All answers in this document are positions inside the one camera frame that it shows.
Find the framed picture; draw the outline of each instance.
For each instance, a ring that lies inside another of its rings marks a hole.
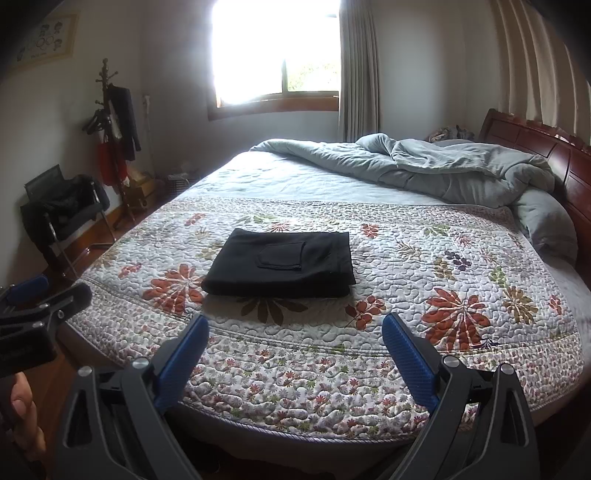
[[[23,41],[16,51],[10,70],[17,72],[41,63],[71,57],[74,53],[74,38],[78,14],[53,15]]]

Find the metal screw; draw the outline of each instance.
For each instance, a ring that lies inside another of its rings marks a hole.
[[[81,377],[88,377],[88,375],[90,375],[91,373],[92,367],[89,367],[88,365],[85,365],[78,369],[78,375],[80,375]]]
[[[447,355],[443,358],[443,363],[449,368],[456,368],[460,365],[460,360],[453,355]]]
[[[150,364],[150,360],[148,360],[144,356],[136,358],[133,362],[131,362],[131,366],[134,368],[137,368],[138,370],[140,370],[142,368],[146,368],[149,364]]]
[[[501,372],[503,372],[505,375],[513,375],[515,373],[515,368],[509,364],[502,364]]]

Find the red bag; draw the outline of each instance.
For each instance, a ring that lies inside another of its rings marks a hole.
[[[119,179],[123,181],[127,178],[127,163],[125,163],[125,159],[121,153],[121,147],[118,144],[115,144],[113,150],[117,156]],[[103,177],[103,183],[109,186],[117,185],[117,173],[111,157],[111,145],[109,143],[99,143],[98,154],[100,175]]]

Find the beige curtain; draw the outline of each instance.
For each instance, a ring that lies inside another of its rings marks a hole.
[[[368,0],[340,2],[339,138],[355,142],[378,131],[378,51]]]
[[[499,109],[591,143],[591,87],[547,22],[522,0],[492,0],[501,43]]]

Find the gray comforter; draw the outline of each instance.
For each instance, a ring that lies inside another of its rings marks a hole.
[[[372,134],[355,143],[274,139],[251,150],[293,155],[328,170],[450,203],[496,208],[512,203],[528,186],[546,192],[554,189],[554,176],[544,157],[499,145],[439,147]]]

